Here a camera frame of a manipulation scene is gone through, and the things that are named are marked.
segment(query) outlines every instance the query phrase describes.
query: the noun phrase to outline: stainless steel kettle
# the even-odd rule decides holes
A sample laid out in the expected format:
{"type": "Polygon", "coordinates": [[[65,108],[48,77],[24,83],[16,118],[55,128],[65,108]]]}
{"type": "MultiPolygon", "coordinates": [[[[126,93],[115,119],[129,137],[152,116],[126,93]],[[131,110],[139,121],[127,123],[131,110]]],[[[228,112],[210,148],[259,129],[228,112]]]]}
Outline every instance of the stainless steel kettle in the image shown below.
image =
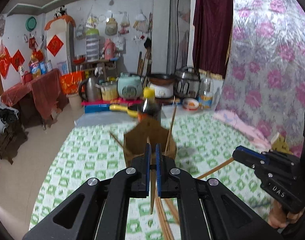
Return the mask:
{"type": "Polygon", "coordinates": [[[90,77],[82,81],[78,88],[79,96],[88,102],[94,102],[97,100],[101,100],[101,91],[98,87],[95,86],[95,84],[99,84],[97,77],[90,77]],[[82,94],[82,88],[85,87],[85,96],[82,94]]]}

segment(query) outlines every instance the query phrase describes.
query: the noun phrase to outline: red diamond decoration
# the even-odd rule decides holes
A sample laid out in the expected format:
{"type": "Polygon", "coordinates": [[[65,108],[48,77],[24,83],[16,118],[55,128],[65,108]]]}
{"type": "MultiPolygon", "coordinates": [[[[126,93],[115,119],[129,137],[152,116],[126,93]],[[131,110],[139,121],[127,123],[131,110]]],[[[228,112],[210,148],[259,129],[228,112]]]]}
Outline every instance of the red diamond decoration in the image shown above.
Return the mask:
{"type": "Polygon", "coordinates": [[[14,66],[14,69],[16,69],[16,71],[18,71],[19,65],[22,65],[24,62],[25,62],[25,59],[18,49],[16,51],[15,55],[12,57],[11,63],[14,66]]]}
{"type": "Polygon", "coordinates": [[[54,35],[53,38],[48,43],[47,49],[55,57],[62,46],[63,46],[63,42],[57,37],[57,35],[54,35]]]}

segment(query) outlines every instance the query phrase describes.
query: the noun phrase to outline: soy sauce bottle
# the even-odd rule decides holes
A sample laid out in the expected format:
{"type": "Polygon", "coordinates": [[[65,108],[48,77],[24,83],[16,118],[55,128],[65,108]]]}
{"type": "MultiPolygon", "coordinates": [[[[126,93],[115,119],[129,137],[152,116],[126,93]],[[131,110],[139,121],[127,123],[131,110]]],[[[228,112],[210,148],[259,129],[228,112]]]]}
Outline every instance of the soy sauce bottle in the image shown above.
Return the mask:
{"type": "Polygon", "coordinates": [[[138,121],[151,117],[161,123],[161,106],[155,101],[155,90],[144,89],[144,102],[138,106],[138,121]]]}

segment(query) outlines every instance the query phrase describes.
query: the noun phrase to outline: electric pressure cooker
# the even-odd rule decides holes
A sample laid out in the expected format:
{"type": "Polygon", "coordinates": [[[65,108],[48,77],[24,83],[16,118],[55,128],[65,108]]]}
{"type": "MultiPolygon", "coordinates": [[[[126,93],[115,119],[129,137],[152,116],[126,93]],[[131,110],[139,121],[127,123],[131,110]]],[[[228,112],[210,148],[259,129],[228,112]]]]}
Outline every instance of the electric pressure cooker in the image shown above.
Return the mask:
{"type": "Polygon", "coordinates": [[[179,98],[197,98],[200,89],[200,74],[192,66],[175,72],[174,95],[179,98]]]}

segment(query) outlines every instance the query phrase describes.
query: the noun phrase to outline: floor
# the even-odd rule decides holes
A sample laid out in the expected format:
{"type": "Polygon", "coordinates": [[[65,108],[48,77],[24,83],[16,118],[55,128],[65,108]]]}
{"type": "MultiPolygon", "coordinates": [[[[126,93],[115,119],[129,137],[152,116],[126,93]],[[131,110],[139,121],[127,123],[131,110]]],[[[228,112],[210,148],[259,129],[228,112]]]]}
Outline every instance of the floor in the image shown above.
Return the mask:
{"type": "Polygon", "coordinates": [[[28,231],[30,216],[48,168],[68,134],[74,120],[83,113],[67,105],[57,122],[44,131],[35,126],[26,129],[28,141],[19,148],[13,165],[0,163],[0,220],[15,240],[28,231]]]}

